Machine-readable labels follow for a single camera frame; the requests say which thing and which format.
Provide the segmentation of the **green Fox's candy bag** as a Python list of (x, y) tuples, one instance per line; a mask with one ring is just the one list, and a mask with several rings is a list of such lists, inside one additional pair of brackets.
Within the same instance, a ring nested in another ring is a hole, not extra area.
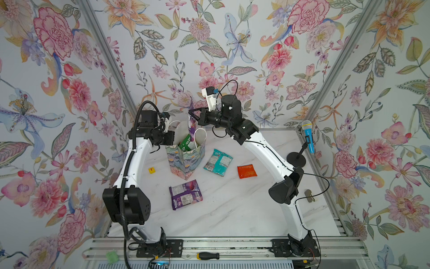
[(181, 151), (191, 151), (192, 150), (192, 141), (191, 141), (191, 135), (188, 134), (182, 141), (179, 143), (179, 148)]

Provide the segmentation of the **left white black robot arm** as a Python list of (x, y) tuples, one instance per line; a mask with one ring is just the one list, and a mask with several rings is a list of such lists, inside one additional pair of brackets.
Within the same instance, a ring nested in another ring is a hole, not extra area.
[(170, 114), (160, 112), (151, 101), (144, 101), (128, 132), (128, 151), (123, 168), (111, 188), (103, 191), (103, 202), (112, 223), (121, 225), (125, 240), (140, 244), (161, 241), (162, 227), (151, 224), (150, 199), (140, 186), (142, 169), (153, 147), (174, 144), (174, 131), (169, 130)]

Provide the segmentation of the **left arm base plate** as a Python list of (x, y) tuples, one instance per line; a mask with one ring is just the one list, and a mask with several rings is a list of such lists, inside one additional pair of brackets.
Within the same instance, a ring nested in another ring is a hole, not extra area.
[(137, 258), (181, 258), (183, 253), (182, 239), (160, 240), (158, 243), (140, 244), (137, 248)]

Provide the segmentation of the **floral paper gift bag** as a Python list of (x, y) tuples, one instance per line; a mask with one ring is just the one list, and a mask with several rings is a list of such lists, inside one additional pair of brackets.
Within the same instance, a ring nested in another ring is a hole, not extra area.
[(205, 156), (207, 131), (197, 128), (191, 151), (181, 151), (179, 148), (179, 143), (189, 134), (188, 122), (173, 121), (169, 131), (175, 132), (174, 144), (166, 146), (170, 171), (181, 179), (189, 180)]

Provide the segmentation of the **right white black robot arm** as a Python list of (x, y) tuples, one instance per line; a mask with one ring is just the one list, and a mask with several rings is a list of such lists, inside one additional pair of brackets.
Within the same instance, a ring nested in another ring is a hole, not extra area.
[(188, 114), (200, 126), (224, 128), (227, 135), (253, 153), (268, 169), (275, 180), (275, 184), (269, 189), (269, 195), (282, 208), (287, 222), (290, 252), (297, 257), (303, 256), (315, 242), (311, 231), (303, 222), (297, 204), (303, 170), (295, 168), (283, 159), (267, 142), (258, 127), (243, 117), (241, 102), (236, 96), (223, 96), (219, 111), (216, 109), (217, 101), (214, 95), (207, 96), (206, 101), (206, 107), (190, 109)]

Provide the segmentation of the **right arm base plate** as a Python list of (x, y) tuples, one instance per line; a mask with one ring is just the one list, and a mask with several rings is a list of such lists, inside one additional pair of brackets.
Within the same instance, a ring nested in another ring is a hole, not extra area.
[(320, 249), (316, 240), (299, 242), (295, 239), (272, 239), (272, 252), (275, 257), (313, 258), (320, 257)]

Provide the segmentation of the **teal snack packet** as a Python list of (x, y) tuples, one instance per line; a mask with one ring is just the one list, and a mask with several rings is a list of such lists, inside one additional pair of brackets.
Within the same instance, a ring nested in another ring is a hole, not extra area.
[(233, 157), (228, 154), (214, 149), (212, 156), (207, 161), (204, 169), (210, 171), (218, 176), (224, 177), (228, 166), (233, 161)]

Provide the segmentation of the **purple snack packet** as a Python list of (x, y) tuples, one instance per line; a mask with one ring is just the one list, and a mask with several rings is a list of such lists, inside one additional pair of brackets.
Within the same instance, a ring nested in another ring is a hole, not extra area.
[(191, 142), (195, 141), (194, 135), (198, 128), (198, 121), (192, 116), (188, 116), (188, 131), (191, 136)]
[(203, 196), (196, 180), (175, 187), (169, 187), (169, 192), (171, 206), (174, 211), (203, 201)]

